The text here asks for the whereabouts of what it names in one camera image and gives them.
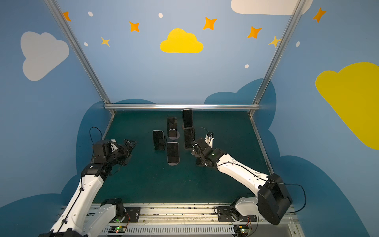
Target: black motor joint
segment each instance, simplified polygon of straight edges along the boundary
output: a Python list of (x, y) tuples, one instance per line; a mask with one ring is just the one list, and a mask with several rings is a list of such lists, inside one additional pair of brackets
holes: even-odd
[(102, 140), (93, 144), (94, 154), (91, 163), (84, 168), (81, 176), (94, 174), (105, 180), (116, 164), (126, 165), (132, 154), (137, 141), (124, 140), (123, 144), (117, 144), (111, 140)]
[(204, 140), (198, 139), (192, 142), (193, 149), (195, 150), (196, 165), (204, 167), (217, 167), (219, 159), (226, 155), (226, 153), (218, 148), (212, 149)]

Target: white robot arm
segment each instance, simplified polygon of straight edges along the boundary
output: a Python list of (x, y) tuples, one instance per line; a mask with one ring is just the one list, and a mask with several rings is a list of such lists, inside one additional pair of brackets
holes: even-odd
[(136, 141), (102, 140), (93, 145), (92, 162), (81, 172), (79, 185), (67, 208), (49, 233), (39, 237), (97, 237), (111, 220), (122, 221), (125, 209), (120, 198), (105, 200), (97, 213), (86, 223), (88, 210), (115, 164), (126, 165)]
[(231, 205), (232, 217), (242, 220), (245, 216), (256, 213), (268, 222), (278, 225), (285, 212), (292, 204), (291, 196), (276, 174), (267, 175), (238, 162), (230, 154), (220, 149), (213, 149), (213, 133), (208, 132), (205, 139), (193, 142), (196, 164), (203, 167), (217, 168), (252, 191), (255, 197), (238, 197)]

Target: metal bar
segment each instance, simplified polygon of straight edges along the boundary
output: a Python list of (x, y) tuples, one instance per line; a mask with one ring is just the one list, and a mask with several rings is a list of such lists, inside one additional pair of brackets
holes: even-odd
[[(288, 42), (290, 41), (290, 38), (295, 31), (295, 28), (299, 22), (299, 19), (301, 17), (301, 11), (304, 6), (305, 0), (299, 0), (298, 3), (295, 6), (295, 9), (291, 15), (290, 20), (288, 21), (288, 24), (284, 30), (284, 33), (282, 35), (282, 40), (279, 42), (279, 46), (276, 48), (275, 54), (273, 56), (273, 59), (271, 60), (271, 63), (267, 69), (267, 72), (265, 74), (265, 77), (263, 78), (263, 81), (261, 85), (259, 86), (259, 89), (255, 95), (255, 98), (253, 100), (253, 104), (259, 104), (260, 100), (262, 99), (262, 96), (268, 86), (268, 83), (270, 82), (276, 67), (279, 64), (279, 61), (284, 53), (285, 48), (287, 47)], [(249, 114), (253, 115), (254, 110), (250, 110)]]
[(202, 105), (202, 104), (105, 104), (106, 109), (122, 110), (171, 110), (171, 109), (197, 109), (197, 110), (257, 110), (259, 105)]
[(263, 146), (263, 142), (262, 142), (262, 139), (260, 138), (257, 125), (254, 122), (253, 116), (249, 115), (249, 117), (250, 117), (251, 125), (253, 126), (253, 129), (254, 129), (255, 135), (257, 136), (259, 147), (261, 148), (263, 157), (264, 157), (264, 159), (266, 161), (266, 165), (267, 165), (268, 171), (270, 172), (270, 174), (273, 174), (274, 170), (273, 170), (273, 167), (271, 166), (270, 160), (268, 159), (268, 156), (267, 156), (267, 153), (266, 153), (266, 149)]
[(63, 34), (66, 36), (68, 42), (70, 43), (72, 49), (74, 50), (76, 56), (79, 58), (79, 61), (83, 65), (84, 69), (86, 70), (89, 78), (91, 79), (92, 83), (94, 84), (97, 92), (99, 93), (100, 97), (104, 101), (104, 103), (109, 104), (111, 103), (109, 97), (107, 96), (103, 86), (101, 85), (95, 71), (93, 70), (91, 64), (89, 63), (86, 55), (84, 54), (83, 49), (80, 47), (80, 44), (78, 42), (78, 39), (75, 37), (74, 32), (72, 31), (70, 25), (68, 24), (67, 20), (64, 18), (62, 14), (62, 10), (59, 7), (56, 0), (45, 0), (46, 5), (49, 7), (51, 13), (53, 14), (56, 22), (58, 23), (59, 27), (63, 31)]
[(107, 125), (107, 127), (106, 127), (106, 129), (105, 129), (104, 135), (103, 135), (103, 137), (102, 137), (103, 140), (105, 139), (105, 136), (106, 136), (106, 134), (108, 133), (109, 128), (111, 127), (111, 124), (112, 124), (112, 122), (113, 122), (113, 119), (114, 119), (114, 115), (111, 116), (111, 119), (109, 120), (109, 123), (108, 123), (108, 125)]

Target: black smartphone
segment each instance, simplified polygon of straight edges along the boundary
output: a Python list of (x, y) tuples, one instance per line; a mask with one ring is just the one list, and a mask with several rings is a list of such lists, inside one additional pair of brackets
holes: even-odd
[(178, 118), (167, 117), (167, 136), (178, 137)]
[(184, 129), (184, 148), (192, 149), (192, 142), (196, 139), (195, 129)]
[(164, 135), (161, 130), (153, 130), (154, 150), (164, 151)]
[(193, 127), (193, 110), (183, 110), (183, 127)]
[(179, 143), (167, 143), (167, 163), (173, 165), (179, 163)]

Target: wire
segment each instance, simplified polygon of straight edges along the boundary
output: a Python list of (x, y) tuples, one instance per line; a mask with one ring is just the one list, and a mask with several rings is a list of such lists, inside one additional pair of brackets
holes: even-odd
[(216, 211), (215, 211), (215, 209), (217, 209), (216, 207), (213, 209), (213, 211), (216, 213), (216, 215), (221, 215), (221, 213), (217, 213)]
[(89, 137), (91, 138), (92, 145), (94, 144), (94, 141), (92, 140), (92, 136), (91, 136), (91, 129), (93, 129), (93, 128), (96, 128), (97, 130), (99, 130), (99, 132), (100, 132), (100, 134), (101, 134), (101, 138), (100, 138), (100, 140), (103, 139), (103, 134), (102, 134), (102, 132), (100, 131), (100, 129), (99, 129), (98, 127), (92, 127), (92, 128), (90, 128), (90, 129), (89, 129)]
[(256, 225), (256, 227), (255, 227), (254, 232), (251, 232), (251, 234), (247, 235), (246, 237), (248, 237), (248, 236), (252, 236), (252, 235), (257, 231), (257, 229), (258, 229), (258, 224), (259, 224), (259, 216), (258, 216), (258, 222), (257, 222), (257, 225)]
[(72, 206), (71, 206), (69, 212), (67, 213), (66, 217), (62, 220), (61, 227), (59, 227), (57, 233), (61, 230), (63, 224), (67, 223), (67, 222), (66, 222), (66, 219), (67, 219), (67, 217), (69, 216), (71, 209), (75, 206), (75, 203), (76, 203), (76, 201), (78, 200), (78, 198), (79, 198), (81, 192), (84, 191), (84, 189), (83, 189), (83, 180), (82, 180), (81, 176), (80, 176), (80, 183), (81, 183), (81, 187), (80, 187), (80, 189), (79, 189), (79, 194), (78, 194), (78, 196), (76, 197), (74, 203), (72, 204)]
[(200, 127), (201, 129), (205, 129), (207, 131), (207, 134), (209, 133), (209, 130), (204, 128), (204, 127)]
[(306, 205), (306, 203), (307, 203), (307, 197), (306, 197), (306, 195), (305, 195), (305, 190), (304, 190), (303, 186), (301, 186), (300, 184), (285, 184), (285, 183), (277, 183), (277, 182), (273, 182), (273, 181), (269, 181), (269, 180), (264, 180), (264, 179), (262, 179), (261, 177), (257, 176), (256, 174), (254, 174), (253, 172), (251, 172), (250, 170), (246, 169), (244, 166), (242, 166), (242, 165), (240, 165), (240, 164), (236, 164), (236, 163), (233, 163), (233, 162), (225, 162), (225, 163), (222, 163), (222, 164), (220, 164), (220, 165), (224, 165), (224, 164), (238, 165), (238, 166), (244, 168), (247, 172), (249, 172), (249, 173), (251, 173), (252, 175), (254, 175), (255, 177), (257, 177), (257, 178), (259, 178), (259, 179), (261, 179), (261, 180), (263, 180), (263, 181), (269, 182), (269, 183), (273, 183), (273, 184), (283, 184), (283, 185), (293, 185), (293, 186), (300, 186), (301, 189), (303, 190), (303, 193), (304, 193), (304, 205), (303, 205), (303, 207), (301, 207), (301, 208), (300, 208), (299, 210), (297, 210), (297, 211), (294, 211), (294, 212), (286, 212), (286, 213), (296, 213), (296, 212), (299, 212), (299, 211), (301, 211), (302, 209), (305, 208), (305, 205)]
[(128, 224), (129, 224), (129, 222), (130, 222), (130, 216), (129, 216), (129, 214), (126, 214), (126, 215), (129, 217), (129, 220), (128, 220), (128, 223), (126, 224), (125, 232), (126, 232), (126, 229), (128, 228)]

